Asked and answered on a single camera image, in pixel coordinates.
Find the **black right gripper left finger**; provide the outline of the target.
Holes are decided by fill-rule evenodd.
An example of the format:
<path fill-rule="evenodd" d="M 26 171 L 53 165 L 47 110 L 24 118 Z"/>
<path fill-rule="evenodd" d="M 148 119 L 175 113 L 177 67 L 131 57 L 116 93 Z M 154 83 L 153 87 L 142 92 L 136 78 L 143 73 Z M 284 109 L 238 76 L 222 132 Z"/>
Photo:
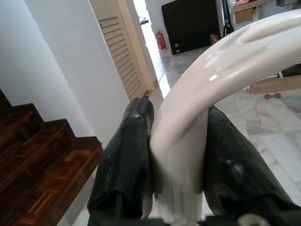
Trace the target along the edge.
<path fill-rule="evenodd" d="M 154 121 L 150 100 L 136 97 L 103 151 L 87 204 L 90 219 L 147 218 L 153 185 L 149 140 Z"/>

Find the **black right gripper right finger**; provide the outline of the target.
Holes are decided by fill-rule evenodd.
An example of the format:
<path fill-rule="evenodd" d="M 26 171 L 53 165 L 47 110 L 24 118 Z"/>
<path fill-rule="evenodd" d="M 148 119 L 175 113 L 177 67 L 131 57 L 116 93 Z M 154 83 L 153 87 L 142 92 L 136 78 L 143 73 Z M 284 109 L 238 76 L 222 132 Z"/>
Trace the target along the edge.
<path fill-rule="evenodd" d="M 215 106 L 208 111 L 204 193 L 217 216 L 300 210 L 254 145 Z"/>

